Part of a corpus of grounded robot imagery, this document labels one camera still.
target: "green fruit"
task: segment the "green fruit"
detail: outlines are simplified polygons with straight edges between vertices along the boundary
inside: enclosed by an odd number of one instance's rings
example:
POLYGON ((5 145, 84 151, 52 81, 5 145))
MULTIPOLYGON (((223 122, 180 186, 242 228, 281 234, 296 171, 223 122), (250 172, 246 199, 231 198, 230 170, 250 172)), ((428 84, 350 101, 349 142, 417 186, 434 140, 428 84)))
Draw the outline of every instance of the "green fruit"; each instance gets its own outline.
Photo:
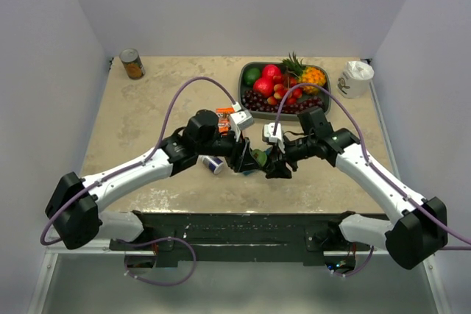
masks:
POLYGON ((244 73, 244 82, 245 85, 252 87, 255 81, 260 79, 262 73, 259 68, 251 68, 244 73))

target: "gray wall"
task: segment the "gray wall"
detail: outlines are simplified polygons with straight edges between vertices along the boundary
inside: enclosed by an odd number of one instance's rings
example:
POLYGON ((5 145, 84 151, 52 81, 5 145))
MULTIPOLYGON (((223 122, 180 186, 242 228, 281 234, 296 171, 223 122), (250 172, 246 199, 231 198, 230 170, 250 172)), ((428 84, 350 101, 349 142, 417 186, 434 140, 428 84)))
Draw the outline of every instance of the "gray wall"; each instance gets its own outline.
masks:
MULTIPOLYGON (((427 197, 442 198, 449 224, 468 237, 470 58, 471 0, 407 0, 373 59, 401 177, 427 197)), ((469 313, 471 254, 437 257, 453 312, 469 313)))
POLYGON ((77 0, 0 0, 0 312, 28 308, 43 214, 77 170, 106 78, 77 0))
POLYGON ((371 57, 405 0, 79 0, 108 54, 371 57))

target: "robotic arm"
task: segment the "robotic arm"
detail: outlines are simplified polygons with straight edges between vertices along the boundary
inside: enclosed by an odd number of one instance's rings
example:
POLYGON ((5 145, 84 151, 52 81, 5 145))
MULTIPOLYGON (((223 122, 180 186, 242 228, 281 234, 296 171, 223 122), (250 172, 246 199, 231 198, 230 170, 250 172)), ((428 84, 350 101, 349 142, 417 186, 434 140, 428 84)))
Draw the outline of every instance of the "robotic arm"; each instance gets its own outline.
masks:
MULTIPOLYGON (((84 193, 54 222, 54 228, 68 249, 77 249, 94 238, 122 239, 133 242, 145 232, 142 220, 135 213, 111 213, 106 207, 122 196, 159 179, 174 176, 195 165, 201 154, 224 157, 235 172, 261 170, 266 178, 291 178, 297 161, 310 157, 327 160, 355 180, 384 210, 387 220, 367 218, 346 212, 333 218, 329 226, 315 234, 313 242, 323 246, 332 242, 359 242, 386 249, 402 267, 410 269, 421 263, 447 243, 447 233, 424 217, 394 188, 381 179, 364 160, 358 138, 347 129, 334 131, 322 109, 315 107, 298 115, 304 136, 289 140, 275 123, 263 128, 263 141, 272 146, 270 152, 252 150, 242 131, 253 124, 248 111, 230 116, 231 130, 218 131, 215 113, 200 110, 187 126, 164 139, 160 148, 146 160, 152 150, 123 165, 82 179, 66 174, 48 203, 46 214, 51 218, 73 195, 96 183, 93 195, 84 193), (118 176, 102 182, 105 175, 140 163, 118 176)), ((380 166, 372 157, 370 162, 380 166)), ((408 189, 384 167, 379 169, 407 190, 408 196, 444 224, 445 205, 437 198, 425 199, 408 189)))

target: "can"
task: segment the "can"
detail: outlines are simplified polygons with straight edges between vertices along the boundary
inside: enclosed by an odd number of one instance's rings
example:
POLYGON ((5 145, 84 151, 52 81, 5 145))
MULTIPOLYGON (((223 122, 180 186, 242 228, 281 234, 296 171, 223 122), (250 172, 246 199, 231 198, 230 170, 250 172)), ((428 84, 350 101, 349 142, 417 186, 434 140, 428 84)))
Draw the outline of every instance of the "can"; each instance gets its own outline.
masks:
POLYGON ((130 79, 140 79, 146 73, 137 50, 125 49, 119 54, 119 59, 121 59, 124 70, 130 79))
POLYGON ((224 167, 224 162, 220 158, 214 156, 200 156, 199 158, 202 164, 213 172, 213 174, 221 173, 224 167))

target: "beige marble tabletop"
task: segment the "beige marble tabletop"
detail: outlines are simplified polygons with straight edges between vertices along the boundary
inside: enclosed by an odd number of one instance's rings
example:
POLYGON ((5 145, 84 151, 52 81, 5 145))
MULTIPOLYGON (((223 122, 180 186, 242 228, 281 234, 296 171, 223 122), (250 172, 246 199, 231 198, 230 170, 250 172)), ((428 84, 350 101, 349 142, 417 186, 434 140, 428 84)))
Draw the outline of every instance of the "beige marble tabletop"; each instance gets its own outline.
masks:
MULTIPOLYGON (((237 95, 242 67, 253 61, 277 62, 280 57, 142 57, 146 75, 128 79, 115 58, 93 129, 82 175, 95 174, 124 163, 153 146, 172 96, 187 79, 210 76, 237 95)), ((359 99, 345 99, 336 86, 345 62, 356 58, 306 57, 304 63, 324 68, 333 93, 353 114, 363 130, 366 145, 387 168, 389 160, 370 92, 359 99)), ((334 129, 353 125, 333 105, 327 119, 334 129)), ((197 110, 229 107, 227 97, 209 82, 188 86, 174 106, 166 136, 183 126, 197 110)), ((255 119, 245 135, 254 149, 265 149, 261 128, 267 121, 255 119)), ((284 122, 284 129, 300 131, 299 123, 284 122)), ((265 179, 226 168, 214 176, 201 164, 172 178, 156 181, 125 196, 111 210, 194 213, 341 213, 380 212, 379 206, 348 176, 326 161, 311 158, 299 162, 292 179, 265 179)))

